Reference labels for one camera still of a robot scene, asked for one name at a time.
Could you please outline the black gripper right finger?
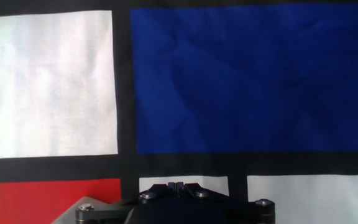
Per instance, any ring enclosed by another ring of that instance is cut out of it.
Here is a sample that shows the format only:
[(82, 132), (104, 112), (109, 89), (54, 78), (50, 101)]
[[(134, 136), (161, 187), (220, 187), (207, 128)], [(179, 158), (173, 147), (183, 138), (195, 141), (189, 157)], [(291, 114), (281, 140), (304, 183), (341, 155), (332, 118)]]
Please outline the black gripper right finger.
[(274, 224), (275, 203), (268, 199), (240, 201), (203, 188), (197, 183), (176, 183), (180, 198), (190, 199), (196, 207), (204, 206), (208, 214), (222, 215), (226, 223)]

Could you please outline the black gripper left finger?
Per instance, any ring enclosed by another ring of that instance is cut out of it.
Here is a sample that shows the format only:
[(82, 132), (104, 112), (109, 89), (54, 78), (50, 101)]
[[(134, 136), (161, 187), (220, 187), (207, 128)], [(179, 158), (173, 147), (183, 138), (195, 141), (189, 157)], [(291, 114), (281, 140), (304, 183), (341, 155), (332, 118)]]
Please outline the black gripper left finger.
[(130, 211), (138, 205), (176, 195), (176, 183), (153, 184), (151, 188), (138, 194), (133, 200), (123, 200), (112, 204), (97, 205), (96, 202), (83, 202), (75, 210), (75, 223), (103, 223), (113, 221), (124, 223)]

